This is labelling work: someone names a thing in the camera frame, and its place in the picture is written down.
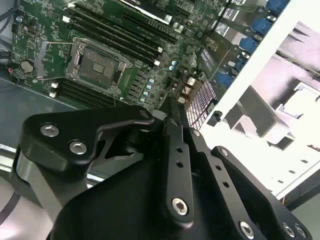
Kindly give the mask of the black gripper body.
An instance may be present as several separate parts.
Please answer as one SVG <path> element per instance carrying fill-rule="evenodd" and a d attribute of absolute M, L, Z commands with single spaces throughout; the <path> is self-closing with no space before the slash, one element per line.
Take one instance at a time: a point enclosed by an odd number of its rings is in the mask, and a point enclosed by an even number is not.
<path fill-rule="evenodd" d="M 51 231 L 53 240 L 228 240 L 219 201 L 200 170 L 175 160 L 169 176 L 146 160 L 72 199 Z"/>

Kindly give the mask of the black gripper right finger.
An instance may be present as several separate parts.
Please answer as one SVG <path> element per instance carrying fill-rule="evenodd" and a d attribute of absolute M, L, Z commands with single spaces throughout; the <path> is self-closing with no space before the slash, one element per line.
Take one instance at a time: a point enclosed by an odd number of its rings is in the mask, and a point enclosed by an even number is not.
<path fill-rule="evenodd" d="M 183 104 L 174 104 L 184 138 L 205 185 L 212 188 L 228 240 L 311 240 L 310 231 L 228 149 L 209 149 L 189 127 Z"/>

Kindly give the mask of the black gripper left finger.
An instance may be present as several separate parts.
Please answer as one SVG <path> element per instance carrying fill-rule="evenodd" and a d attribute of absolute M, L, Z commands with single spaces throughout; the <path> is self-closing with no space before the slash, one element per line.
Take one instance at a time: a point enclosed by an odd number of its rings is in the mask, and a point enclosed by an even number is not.
<path fill-rule="evenodd" d="M 156 160 L 170 177 L 190 158 L 167 98 L 150 113 L 139 105 L 36 114 L 22 126 L 15 173 L 30 186 L 53 226 L 75 197 L 134 164 Z"/>

